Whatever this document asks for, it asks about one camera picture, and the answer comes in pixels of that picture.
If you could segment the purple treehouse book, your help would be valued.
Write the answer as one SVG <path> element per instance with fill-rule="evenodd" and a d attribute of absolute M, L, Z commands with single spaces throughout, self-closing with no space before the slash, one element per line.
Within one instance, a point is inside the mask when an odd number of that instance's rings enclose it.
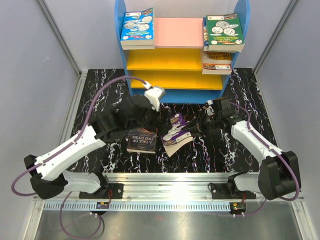
<path fill-rule="evenodd" d="M 170 118 L 172 128 L 161 137 L 164 150 L 168 157 L 172 157 L 181 147 L 193 140 L 191 133 L 183 130 L 187 126 L 181 113 L 176 113 Z"/>

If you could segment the dark tale of two cities book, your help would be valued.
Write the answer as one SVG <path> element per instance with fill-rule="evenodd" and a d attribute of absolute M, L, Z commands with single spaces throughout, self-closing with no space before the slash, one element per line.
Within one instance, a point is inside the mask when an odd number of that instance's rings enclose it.
<path fill-rule="evenodd" d="M 157 134 L 144 128 L 131 130 L 128 134 L 126 150 L 131 153 L 156 153 Z"/>

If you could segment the yellow 130-storey treehouse book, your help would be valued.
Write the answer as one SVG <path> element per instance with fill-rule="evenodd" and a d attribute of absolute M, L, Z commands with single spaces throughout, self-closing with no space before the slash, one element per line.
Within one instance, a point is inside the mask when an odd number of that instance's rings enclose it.
<path fill-rule="evenodd" d="M 229 52 L 202 51 L 201 68 L 204 75 L 229 75 L 232 57 Z"/>

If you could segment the blue 91-storey treehouse book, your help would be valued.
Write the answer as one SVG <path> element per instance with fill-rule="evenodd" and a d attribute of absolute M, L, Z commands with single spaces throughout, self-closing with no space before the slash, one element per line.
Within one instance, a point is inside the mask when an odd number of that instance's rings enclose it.
<path fill-rule="evenodd" d="M 209 41 L 208 41 L 208 30 L 207 30 L 206 17 L 203 18 L 202 24 L 203 24 L 203 50 L 208 51 Z"/>

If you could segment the lime green treehouse book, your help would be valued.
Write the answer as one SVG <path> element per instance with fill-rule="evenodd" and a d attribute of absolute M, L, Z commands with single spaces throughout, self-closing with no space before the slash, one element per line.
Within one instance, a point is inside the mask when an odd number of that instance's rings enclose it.
<path fill-rule="evenodd" d="M 150 50 L 155 49 L 154 45 L 122 45 L 123 50 Z"/>

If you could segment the light blue 26-storey book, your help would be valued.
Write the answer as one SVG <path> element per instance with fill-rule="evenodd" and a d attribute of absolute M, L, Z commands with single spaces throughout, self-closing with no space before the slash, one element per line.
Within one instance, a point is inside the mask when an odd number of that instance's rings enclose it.
<path fill-rule="evenodd" d="M 155 47 L 154 8 L 126 12 L 120 36 L 122 46 L 153 45 Z"/>

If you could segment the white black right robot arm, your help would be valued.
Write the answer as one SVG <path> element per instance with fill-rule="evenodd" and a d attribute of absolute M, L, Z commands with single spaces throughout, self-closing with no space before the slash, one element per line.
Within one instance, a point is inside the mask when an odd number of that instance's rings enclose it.
<path fill-rule="evenodd" d="M 263 137 L 251 124 L 249 112 L 226 97 L 209 100 L 196 117 L 183 128 L 193 137 L 203 137 L 211 144 L 217 130 L 240 142 L 258 161 L 259 172 L 230 175 L 226 192 L 233 199 L 244 192 L 259 193 L 267 200 L 294 201 L 302 187 L 298 157 L 284 151 Z"/>

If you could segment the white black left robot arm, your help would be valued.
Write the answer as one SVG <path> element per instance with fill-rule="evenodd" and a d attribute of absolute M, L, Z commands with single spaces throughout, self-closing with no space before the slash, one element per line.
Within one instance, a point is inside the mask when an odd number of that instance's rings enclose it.
<path fill-rule="evenodd" d="M 48 200 L 62 192 L 79 192 L 81 197 L 101 199 L 107 195 L 109 180 L 101 172 L 70 172 L 68 167 L 87 154 L 125 137 L 130 131 L 145 129 L 159 136 L 172 127 L 169 107 L 154 107 L 143 95 L 126 98 L 95 115 L 84 130 L 43 156 L 28 155 L 34 192 Z"/>

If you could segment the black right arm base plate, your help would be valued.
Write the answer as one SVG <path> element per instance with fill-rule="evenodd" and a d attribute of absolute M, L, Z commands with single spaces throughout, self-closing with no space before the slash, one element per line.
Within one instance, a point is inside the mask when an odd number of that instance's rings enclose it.
<path fill-rule="evenodd" d="M 256 194 L 250 191 L 240 191 L 232 193 L 226 183 L 213 183 L 208 184 L 208 190 L 211 193 L 213 200 L 254 200 L 257 198 Z"/>

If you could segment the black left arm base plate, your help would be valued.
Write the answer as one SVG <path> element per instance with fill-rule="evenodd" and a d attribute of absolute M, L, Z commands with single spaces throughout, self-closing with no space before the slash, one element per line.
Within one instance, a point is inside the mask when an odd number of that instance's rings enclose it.
<path fill-rule="evenodd" d="M 124 193 L 124 184 L 122 183 L 109 183 L 107 188 L 102 187 L 94 193 L 80 192 L 80 199 L 108 199 L 111 196 L 111 199 L 120 200 L 123 198 Z"/>

